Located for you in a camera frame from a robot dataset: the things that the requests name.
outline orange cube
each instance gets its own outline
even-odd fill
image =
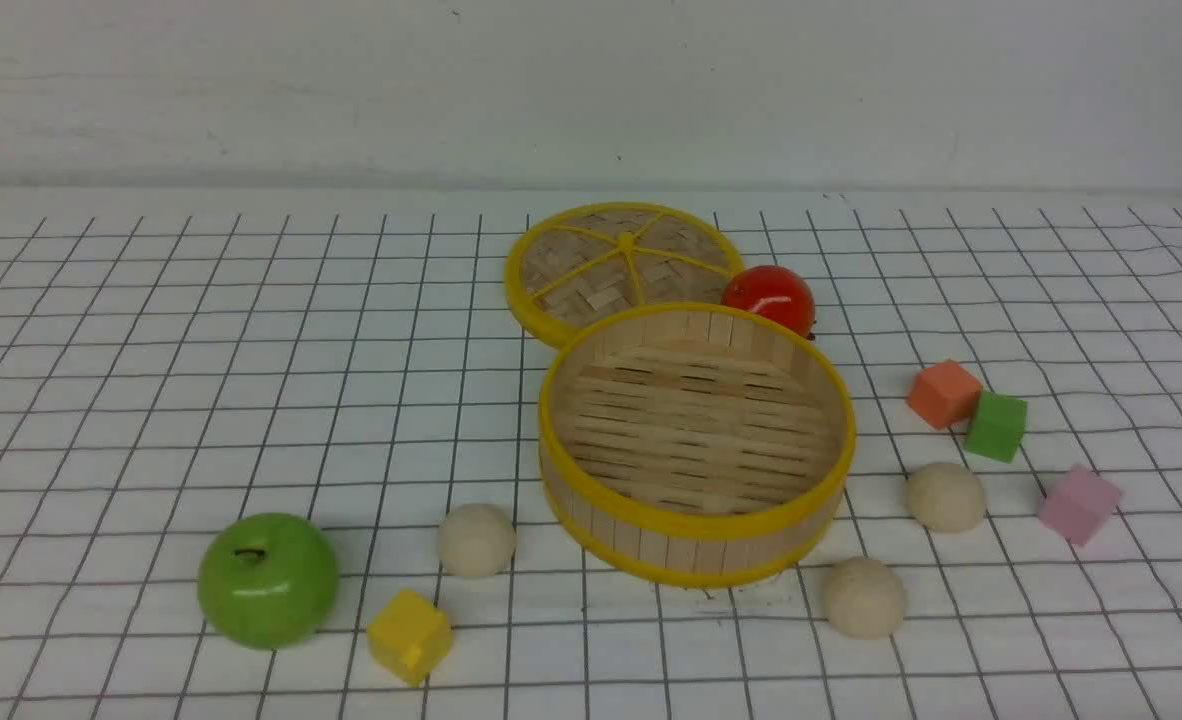
[[[907,404],[933,429],[940,430],[960,420],[970,419],[978,410],[978,398],[983,383],[972,377],[960,363],[948,359],[916,375]]]

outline yellow cube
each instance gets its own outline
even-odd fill
[[[409,687],[417,687],[449,655],[449,616],[404,588],[368,625],[368,651]]]

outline apple stem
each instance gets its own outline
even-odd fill
[[[246,562],[259,562],[266,557],[267,551],[259,550],[258,547],[241,547],[235,551],[235,557]]]

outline white grid mat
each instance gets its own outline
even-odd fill
[[[860,437],[801,567],[706,593],[609,570],[546,510],[553,355],[500,283],[524,214],[0,218],[0,716],[1182,719],[1182,213],[714,218],[807,278]],[[1013,465],[907,410],[947,357],[1030,402]],[[979,471],[988,523],[908,518],[903,473],[933,460]],[[1084,550],[1035,519],[1077,461],[1125,489]],[[435,525],[475,501],[512,510],[514,571],[446,578]],[[344,573],[325,630],[277,653],[194,601],[213,533],[266,510],[311,515]],[[819,618],[824,567],[860,552],[907,583],[892,642]],[[457,625],[413,690],[362,637],[400,588]]]

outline green apple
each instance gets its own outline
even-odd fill
[[[199,607],[217,633],[265,650],[314,633],[338,596],[338,557],[320,530],[286,512],[238,520],[199,565]]]

